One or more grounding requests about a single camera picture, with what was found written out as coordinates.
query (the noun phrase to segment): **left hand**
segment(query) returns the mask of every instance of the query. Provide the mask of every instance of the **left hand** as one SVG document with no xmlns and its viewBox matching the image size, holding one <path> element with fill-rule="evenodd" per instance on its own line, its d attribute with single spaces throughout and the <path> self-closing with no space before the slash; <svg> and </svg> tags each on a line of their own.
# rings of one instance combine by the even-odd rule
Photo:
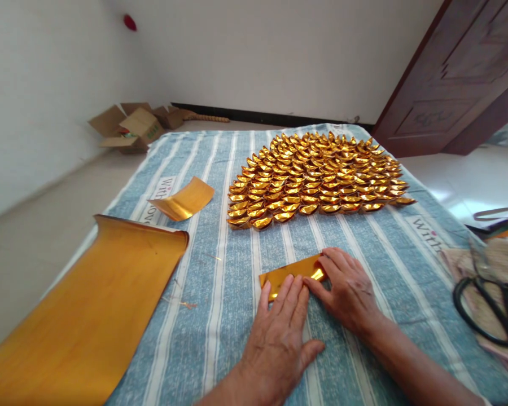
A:
<svg viewBox="0 0 508 406">
<path fill-rule="evenodd" d="M 283 404 L 325 345 L 320 340 L 303 344 L 309 290 L 301 276 L 286 277 L 271 310 L 270 290 L 267 282 L 237 368 L 259 392 L 259 404 Z"/>
</svg>

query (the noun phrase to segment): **tiled floor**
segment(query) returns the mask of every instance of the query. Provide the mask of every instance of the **tiled floor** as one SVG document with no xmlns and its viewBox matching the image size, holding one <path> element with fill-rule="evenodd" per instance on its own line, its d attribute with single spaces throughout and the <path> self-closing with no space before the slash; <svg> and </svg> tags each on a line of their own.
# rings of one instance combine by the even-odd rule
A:
<svg viewBox="0 0 508 406">
<path fill-rule="evenodd" d="M 183 131 L 269 130 L 232 122 L 187 122 Z M 0 341 L 36 305 L 100 213 L 144 156 L 116 152 L 72 174 L 46 193 L 0 217 Z M 468 157 L 438 154 L 401 160 L 456 217 L 508 206 L 508 149 L 479 148 Z"/>
<path fill-rule="evenodd" d="M 462 223 L 484 228 L 479 211 L 508 207 L 508 148 L 483 145 L 463 157 L 436 154 L 400 160 Z"/>
<path fill-rule="evenodd" d="M 181 131 L 271 130 L 245 122 L 189 121 Z M 38 303 L 145 155 L 110 152 L 0 217 L 0 342 Z"/>
</svg>

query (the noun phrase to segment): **gold foil paper sheet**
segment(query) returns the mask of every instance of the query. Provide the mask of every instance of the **gold foil paper sheet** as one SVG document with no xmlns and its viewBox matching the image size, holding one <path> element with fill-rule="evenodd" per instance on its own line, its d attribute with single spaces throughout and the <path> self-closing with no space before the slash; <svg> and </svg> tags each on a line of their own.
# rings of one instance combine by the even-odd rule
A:
<svg viewBox="0 0 508 406">
<path fill-rule="evenodd" d="M 184 231 L 94 216 L 98 235 L 0 344 L 0 405 L 101 405 L 188 245 Z"/>
<path fill-rule="evenodd" d="M 402 197 L 408 184 L 398 179 L 400 163 L 378 148 L 372 138 L 333 133 L 275 136 L 230 186 L 230 226 L 263 230 L 296 213 L 369 213 L 386 203 L 414 203 Z"/>
<path fill-rule="evenodd" d="M 271 282 L 269 302 L 272 302 L 277 298 L 278 291 L 281 289 L 284 279 L 286 279 L 286 276 L 290 274 L 292 274 L 294 277 L 301 275 L 323 281 L 326 278 L 326 274 L 318 263 L 319 257 L 320 254 L 313 255 L 312 257 L 305 258 L 301 261 L 291 263 L 282 268 L 278 268 L 274 271 L 260 275 L 260 285 L 262 288 L 267 281 Z"/>
<path fill-rule="evenodd" d="M 149 200 L 149 203 L 171 220 L 182 221 L 192 217 L 207 206 L 207 203 L 211 201 L 213 195 L 214 189 L 194 176 L 188 185 L 173 196 L 160 200 Z"/>
</svg>

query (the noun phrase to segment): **cardboard box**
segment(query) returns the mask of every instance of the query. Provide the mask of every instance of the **cardboard box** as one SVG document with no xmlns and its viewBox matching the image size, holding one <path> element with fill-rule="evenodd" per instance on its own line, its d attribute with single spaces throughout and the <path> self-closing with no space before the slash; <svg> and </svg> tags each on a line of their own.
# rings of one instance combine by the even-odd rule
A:
<svg viewBox="0 0 508 406">
<path fill-rule="evenodd" d="M 169 111 L 160 106 L 152 111 L 164 128 L 175 130 L 182 126 L 182 113 L 177 107 L 169 106 Z"/>
<path fill-rule="evenodd" d="M 164 129 L 158 119 L 146 110 L 150 109 L 148 103 L 124 103 L 122 107 L 128 116 L 114 105 L 89 121 L 92 128 L 105 138 L 100 147 L 117 148 L 123 154 L 147 152 L 148 145 L 160 138 Z M 124 135 L 122 129 L 131 135 Z"/>
</svg>

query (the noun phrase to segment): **bed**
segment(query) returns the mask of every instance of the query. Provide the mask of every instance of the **bed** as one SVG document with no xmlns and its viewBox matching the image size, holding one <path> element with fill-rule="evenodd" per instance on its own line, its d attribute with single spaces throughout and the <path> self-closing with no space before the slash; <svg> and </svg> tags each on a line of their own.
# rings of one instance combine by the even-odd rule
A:
<svg viewBox="0 0 508 406">
<path fill-rule="evenodd" d="M 240 359 L 260 294 L 259 275 L 338 246 L 358 258 L 373 280 L 384 314 L 430 357 L 492 403 L 508 403 L 508 372 L 476 343 L 452 304 L 453 283 L 438 252 L 467 248 L 468 230 L 406 169 L 400 209 L 367 215 L 296 216 L 262 232 L 226 223 L 227 190 L 247 156 L 277 133 L 305 132 L 368 139 L 359 126 L 321 124 L 282 131 L 165 134 L 105 214 L 185 230 L 190 244 L 147 326 L 109 405 L 191 404 Z M 215 190 L 212 201 L 183 222 L 148 202 L 184 187 L 193 176 Z M 87 236 L 63 275 L 94 240 Z M 313 297 L 304 338 L 325 351 L 306 370 L 289 404 L 402 404 L 402 392 L 373 355 Z"/>
</svg>

